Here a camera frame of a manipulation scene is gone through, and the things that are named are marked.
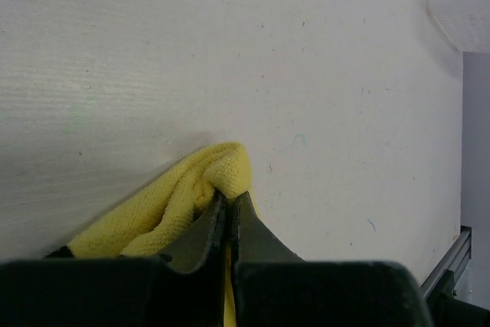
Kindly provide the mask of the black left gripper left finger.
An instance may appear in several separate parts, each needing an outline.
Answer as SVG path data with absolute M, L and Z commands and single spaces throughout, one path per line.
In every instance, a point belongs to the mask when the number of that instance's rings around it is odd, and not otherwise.
M 3 326 L 222 326 L 226 201 L 150 256 L 76 258 L 67 247 L 1 264 Z

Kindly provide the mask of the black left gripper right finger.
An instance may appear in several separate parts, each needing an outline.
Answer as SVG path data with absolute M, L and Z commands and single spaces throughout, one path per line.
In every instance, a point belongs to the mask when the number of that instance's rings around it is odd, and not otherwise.
M 258 218 L 250 194 L 231 218 L 238 326 L 431 326 L 420 288 L 399 263 L 305 261 Z

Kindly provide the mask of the yellow towel black trim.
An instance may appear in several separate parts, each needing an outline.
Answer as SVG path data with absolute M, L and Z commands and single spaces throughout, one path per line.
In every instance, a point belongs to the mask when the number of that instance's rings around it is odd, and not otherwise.
M 150 256 L 186 231 L 216 191 L 233 201 L 252 188 L 252 168 L 239 142 L 206 146 L 138 190 L 51 257 Z

